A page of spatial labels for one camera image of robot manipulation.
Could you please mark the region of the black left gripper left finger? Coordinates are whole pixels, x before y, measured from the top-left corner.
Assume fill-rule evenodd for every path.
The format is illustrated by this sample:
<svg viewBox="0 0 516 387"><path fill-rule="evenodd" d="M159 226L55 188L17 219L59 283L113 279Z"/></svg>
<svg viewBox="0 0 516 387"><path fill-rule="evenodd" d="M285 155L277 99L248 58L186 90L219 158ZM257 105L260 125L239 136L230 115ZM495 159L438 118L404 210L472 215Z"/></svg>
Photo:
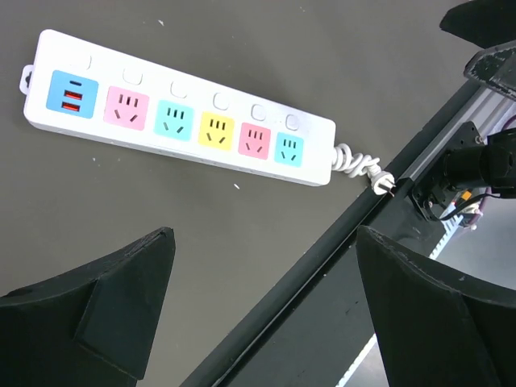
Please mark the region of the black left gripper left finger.
<svg viewBox="0 0 516 387"><path fill-rule="evenodd" d="M173 269L173 229L1 298L3 386L135 386Z"/></svg>

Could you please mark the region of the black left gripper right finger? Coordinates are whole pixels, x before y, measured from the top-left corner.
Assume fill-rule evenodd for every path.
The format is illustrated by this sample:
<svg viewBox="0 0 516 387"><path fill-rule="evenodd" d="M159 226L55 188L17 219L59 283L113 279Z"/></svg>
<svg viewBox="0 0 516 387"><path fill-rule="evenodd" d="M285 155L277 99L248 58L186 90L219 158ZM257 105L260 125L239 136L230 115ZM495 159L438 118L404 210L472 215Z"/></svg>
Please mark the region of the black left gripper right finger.
<svg viewBox="0 0 516 387"><path fill-rule="evenodd" d="M360 227L356 255L392 386L513 386L515 292Z"/></svg>

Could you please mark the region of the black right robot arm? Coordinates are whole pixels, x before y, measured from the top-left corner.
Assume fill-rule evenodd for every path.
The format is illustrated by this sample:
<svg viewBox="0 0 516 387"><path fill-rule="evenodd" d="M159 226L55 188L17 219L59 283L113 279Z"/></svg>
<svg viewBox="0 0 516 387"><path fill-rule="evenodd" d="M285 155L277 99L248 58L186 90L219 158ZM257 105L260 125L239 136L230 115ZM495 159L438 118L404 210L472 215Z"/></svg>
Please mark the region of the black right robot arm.
<svg viewBox="0 0 516 387"><path fill-rule="evenodd" d="M515 95L515 4L469 1L450 9L442 30L479 47L464 74L508 98ZM415 202L435 219L439 191L479 188L483 198L515 196L515 132L447 150ZM360 275L392 386L512 386L515 292L406 248L371 227L356 240Z"/></svg>

